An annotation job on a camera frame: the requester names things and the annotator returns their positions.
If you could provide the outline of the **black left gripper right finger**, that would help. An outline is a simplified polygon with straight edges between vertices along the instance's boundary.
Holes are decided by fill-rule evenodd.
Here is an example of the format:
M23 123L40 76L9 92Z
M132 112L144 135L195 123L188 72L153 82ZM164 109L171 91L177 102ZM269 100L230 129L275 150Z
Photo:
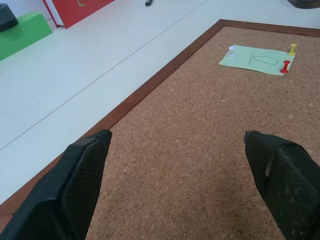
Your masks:
M255 186L286 240L320 240L320 166L290 140L244 133Z

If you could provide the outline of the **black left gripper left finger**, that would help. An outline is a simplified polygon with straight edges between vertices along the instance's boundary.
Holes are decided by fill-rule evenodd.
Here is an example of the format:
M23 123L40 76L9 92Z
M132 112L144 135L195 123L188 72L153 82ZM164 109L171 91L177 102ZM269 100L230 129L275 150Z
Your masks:
M33 187L0 240L85 240L100 195L112 132L79 139Z

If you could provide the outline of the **wood-framed cork board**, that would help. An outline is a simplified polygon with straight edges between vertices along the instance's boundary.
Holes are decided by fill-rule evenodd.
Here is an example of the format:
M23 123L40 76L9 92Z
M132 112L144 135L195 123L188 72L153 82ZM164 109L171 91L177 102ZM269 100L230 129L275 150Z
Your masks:
M296 55L283 76L220 65L232 45ZM286 240L246 131L320 166L320 29L221 19L99 123L112 133L85 240Z

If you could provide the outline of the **red push pin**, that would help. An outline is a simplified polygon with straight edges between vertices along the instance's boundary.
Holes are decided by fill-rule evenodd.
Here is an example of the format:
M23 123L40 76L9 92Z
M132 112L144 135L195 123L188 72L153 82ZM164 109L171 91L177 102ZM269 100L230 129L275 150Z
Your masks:
M283 61L283 68L280 70L280 72L281 72L282 74L287 74L287 73L289 72L288 66L289 66L290 63L291 63L290 60L284 60L284 61Z

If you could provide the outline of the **light green paper note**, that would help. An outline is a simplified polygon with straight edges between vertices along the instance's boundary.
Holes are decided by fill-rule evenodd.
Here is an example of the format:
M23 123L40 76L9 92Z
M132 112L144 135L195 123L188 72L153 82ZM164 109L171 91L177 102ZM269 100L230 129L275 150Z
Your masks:
M264 74L283 76L280 70L284 66L284 61L289 60L288 70L291 67L295 57L288 55L288 52L255 48L242 45L233 45L235 47L234 56L229 57L228 52L219 62L221 66L240 68L261 72Z

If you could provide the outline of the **green block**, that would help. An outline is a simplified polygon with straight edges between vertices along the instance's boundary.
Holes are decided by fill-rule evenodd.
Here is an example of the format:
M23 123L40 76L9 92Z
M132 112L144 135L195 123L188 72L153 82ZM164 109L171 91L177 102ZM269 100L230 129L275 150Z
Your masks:
M31 12L17 18L18 24L0 32L0 61L52 34L40 12Z

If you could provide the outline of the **red book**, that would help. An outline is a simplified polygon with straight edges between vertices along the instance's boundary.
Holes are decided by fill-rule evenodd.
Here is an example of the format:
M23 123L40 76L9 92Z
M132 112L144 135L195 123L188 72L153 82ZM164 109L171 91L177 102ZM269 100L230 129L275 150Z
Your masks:
M66 29L115 0L42 0L54 24Z

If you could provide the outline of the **black round object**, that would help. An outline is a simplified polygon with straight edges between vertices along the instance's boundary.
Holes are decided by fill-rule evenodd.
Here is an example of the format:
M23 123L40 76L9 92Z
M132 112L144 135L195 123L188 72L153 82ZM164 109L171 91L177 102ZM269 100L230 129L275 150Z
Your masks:
M19 21L6 3L0 3L0 33L19 24Z

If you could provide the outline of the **dark object at table edge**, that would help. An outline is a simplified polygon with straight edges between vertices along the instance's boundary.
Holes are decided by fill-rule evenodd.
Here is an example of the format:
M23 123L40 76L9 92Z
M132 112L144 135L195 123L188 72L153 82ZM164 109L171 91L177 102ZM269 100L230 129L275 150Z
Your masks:
M320 8L320 0L287 0L298 9L317 9Z

